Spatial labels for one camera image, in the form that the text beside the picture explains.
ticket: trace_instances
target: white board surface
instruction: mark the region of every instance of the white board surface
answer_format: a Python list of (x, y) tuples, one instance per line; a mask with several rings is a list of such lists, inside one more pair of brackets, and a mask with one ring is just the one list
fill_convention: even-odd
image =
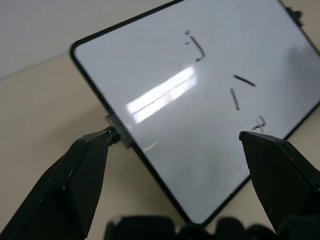
[(249, 174), (240, 131), (284, 138), (320, 101), (320, 57), (277, 0), (185, 0), (74, 55), (198, 224)]

